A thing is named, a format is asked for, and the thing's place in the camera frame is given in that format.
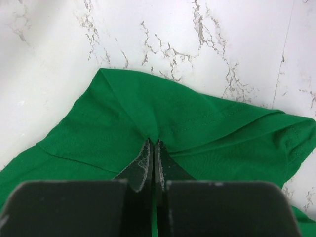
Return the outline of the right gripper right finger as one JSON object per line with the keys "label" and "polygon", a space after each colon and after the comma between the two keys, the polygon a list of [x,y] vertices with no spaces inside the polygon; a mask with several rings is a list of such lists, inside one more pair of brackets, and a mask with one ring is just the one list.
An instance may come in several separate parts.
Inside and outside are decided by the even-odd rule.
{"label": "right gripper right finger", "polygon": [[307,237],[280,189],[284,163],[231,147],[173,157],[155,147],[157,237]]}

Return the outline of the green t-shirt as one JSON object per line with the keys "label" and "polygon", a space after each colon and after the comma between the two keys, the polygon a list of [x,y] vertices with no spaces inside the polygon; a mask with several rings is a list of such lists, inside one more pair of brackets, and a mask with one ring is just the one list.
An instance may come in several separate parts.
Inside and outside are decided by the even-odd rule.
{"label": "green t-shirt", "polygon": [[153,144],[152,234],[156,237],[155,147],[173,157],[240,147],[272,154],[286,175],[280,189],[316,146],[313,119],[195,92],[147,73],[99,69],[86,92],[48,135],[0,173],[0,205],[28,181],[111,180]]}

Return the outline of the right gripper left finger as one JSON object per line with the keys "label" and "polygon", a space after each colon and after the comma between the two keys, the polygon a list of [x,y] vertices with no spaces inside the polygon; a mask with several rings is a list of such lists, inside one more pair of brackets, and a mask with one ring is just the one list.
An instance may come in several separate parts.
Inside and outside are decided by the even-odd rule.
{"label": "right gripper left finger", "polygon": [[153,144],[111,180],[28,181],[8,197],[3,237],[149,237]]}

